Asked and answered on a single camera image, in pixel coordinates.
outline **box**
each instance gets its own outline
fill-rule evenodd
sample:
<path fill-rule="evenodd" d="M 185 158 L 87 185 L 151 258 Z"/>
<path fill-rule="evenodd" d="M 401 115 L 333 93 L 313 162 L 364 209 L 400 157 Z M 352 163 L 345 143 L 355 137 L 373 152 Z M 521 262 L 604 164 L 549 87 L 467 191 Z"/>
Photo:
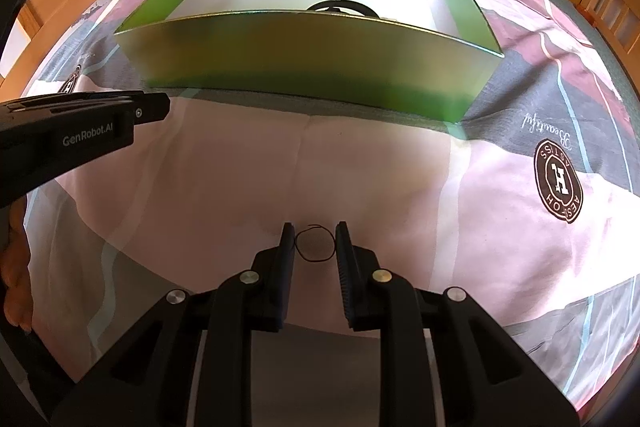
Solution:
<path fill-rule="evenodd" d="M 147 0 L 115 37 L 150 87 L 311 96 L 452 122 L 504 57 L 474 0 Z"/>

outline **wooden headboard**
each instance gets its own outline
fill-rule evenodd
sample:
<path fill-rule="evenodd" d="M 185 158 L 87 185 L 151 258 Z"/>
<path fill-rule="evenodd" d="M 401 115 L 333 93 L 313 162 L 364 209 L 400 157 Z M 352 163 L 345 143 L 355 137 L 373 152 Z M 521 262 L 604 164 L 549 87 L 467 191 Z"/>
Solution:
<path fill-rule="evenodd" d="M 640 93 L 640 0 L 582 0 L 581 5 Z"/>

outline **small screw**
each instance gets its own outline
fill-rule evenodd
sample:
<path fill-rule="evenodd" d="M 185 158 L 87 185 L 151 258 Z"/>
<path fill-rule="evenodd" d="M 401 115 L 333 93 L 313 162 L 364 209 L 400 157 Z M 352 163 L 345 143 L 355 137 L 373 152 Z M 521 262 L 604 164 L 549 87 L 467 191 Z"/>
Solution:
<path fill-rule="evenodd" d="M 187 298 L 187 294 L 182 290 L 171 290 L 166 295 L 166 300 L 169 304 L 180 304 Z"/>
<path fill-rule="evenodd" d="M 260 275 L 258 274 L 258 272 L 254 272 L 253 270 L 247 270 L 246 272 L 242 272 L 240 274 L 240 280 L 244 284 L 253 284 L 255 282 L 258 282 L 258 279 L 260 279 Z"/>
<path fill-rule="evenodd" d="M 455 302 L 462 302 L 466 299 L 466 292 L 462 288 L 453 286 L 447 290 L 447 297 Z"/>
<path fill-rule="evenodd" d="M 377 282 L 389 282 L 393 277 L 389 270 L 376 270 L 371 276 L 373 280 Z"/>

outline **human hand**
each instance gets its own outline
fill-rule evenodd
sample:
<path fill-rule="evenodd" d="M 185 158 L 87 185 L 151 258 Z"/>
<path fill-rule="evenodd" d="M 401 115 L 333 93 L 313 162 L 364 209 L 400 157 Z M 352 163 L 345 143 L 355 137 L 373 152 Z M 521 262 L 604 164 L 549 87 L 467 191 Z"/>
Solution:
<path fill-rule="evenodd" d="M 26 333 L 30 333 L 33 296 L 31 296 L 29 275 L 31 250 L 24 231 L 26 210 L 26 196 L 14 201 L 9 208 L 9 244 L 0 253 L 0 277 L 7 288 L 4 298 L 4 316 L 9 324 L 20 326 Z"/>

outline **bed sheet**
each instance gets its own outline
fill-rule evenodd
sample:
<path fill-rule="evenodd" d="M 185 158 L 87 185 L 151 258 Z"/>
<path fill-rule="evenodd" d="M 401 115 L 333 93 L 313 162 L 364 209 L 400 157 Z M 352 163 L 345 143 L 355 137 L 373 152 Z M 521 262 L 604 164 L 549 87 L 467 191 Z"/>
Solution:
<path fill-rule="evenodd" d="M 148 90 L 113 39 L 142 1 L 111 0 L 79 24 L 28 94 Z M 355 244 L 414 285 L 465 287 L 577 408 L 587 402 L 640 331 L 640 150 L 607 68 L 564 12 L 476 2 L 506 58 L 460 123 L 169 90 L 170 115 L 137 128 L 132 147 L 34 191 L 34 329 L 65 370 L 81 378 L 167 291 L 206 291 L 249 266 L 284 221 L 345 219 Z M 554 188 L 536 183 L 545 145 L 566 154 L 564 176 L 554 171 L 559 191 L 572 184 L 561 218 L 545 204 Z M 254 342 L 257 425 L 292 420 L 287 410 L 313 425 L 373 423 L 377 342 L 346 328 L 334 264 L 296 258 L 287 327 Z"/>

